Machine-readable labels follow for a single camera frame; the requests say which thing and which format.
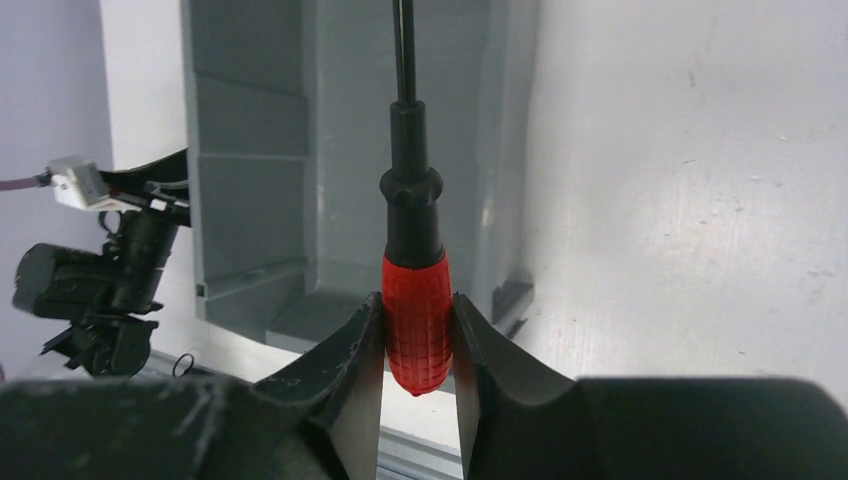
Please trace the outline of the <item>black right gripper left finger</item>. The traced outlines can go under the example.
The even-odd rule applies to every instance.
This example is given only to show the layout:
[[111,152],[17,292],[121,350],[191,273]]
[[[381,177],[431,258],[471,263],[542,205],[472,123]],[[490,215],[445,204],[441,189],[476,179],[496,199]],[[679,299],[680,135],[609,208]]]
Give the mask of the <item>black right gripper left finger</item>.
[[384,379],[382,299],[255,383],[32,380],[1,389],[5,479],[372,479]]

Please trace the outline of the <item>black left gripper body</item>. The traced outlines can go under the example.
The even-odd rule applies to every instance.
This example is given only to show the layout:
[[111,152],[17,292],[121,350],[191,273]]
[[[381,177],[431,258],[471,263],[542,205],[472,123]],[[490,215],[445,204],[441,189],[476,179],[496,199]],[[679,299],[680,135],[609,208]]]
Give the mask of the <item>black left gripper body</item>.
[[[51,188],[47,171],[14,190]],[[42,351],[93,377],[132,377],[146,365],[162,309],[154,296],[178,230],[190,227],[188,156],[178,150],[128,170],[100,171],[110,192],[137,210],[93,212],[106,233],[98,253],[39,243],[21,258],[13,306],[69,326]]]

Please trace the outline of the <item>red black screwdriver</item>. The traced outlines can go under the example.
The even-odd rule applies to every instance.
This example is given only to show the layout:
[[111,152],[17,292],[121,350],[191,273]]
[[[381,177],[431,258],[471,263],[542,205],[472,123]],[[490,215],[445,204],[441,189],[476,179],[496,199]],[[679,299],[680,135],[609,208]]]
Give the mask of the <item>red black screwdriver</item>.
[[438,390],[452,365],[452,291],[438,226],[440,174],[427,148],[426,105],[418,98],[414,7],[392,4],[397,99],[390,106],[391,167],[380,180],[387,202],[382,263],[386,353],[394,379],[408,393]]

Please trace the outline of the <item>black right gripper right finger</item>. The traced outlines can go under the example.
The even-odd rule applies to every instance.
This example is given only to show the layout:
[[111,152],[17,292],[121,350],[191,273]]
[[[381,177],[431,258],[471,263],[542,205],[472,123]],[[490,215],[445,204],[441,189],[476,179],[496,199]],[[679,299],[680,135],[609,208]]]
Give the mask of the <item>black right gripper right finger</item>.
[[582,378],[549,368],[454,298],[468,479],[843,479],[847,417],[804,380]]

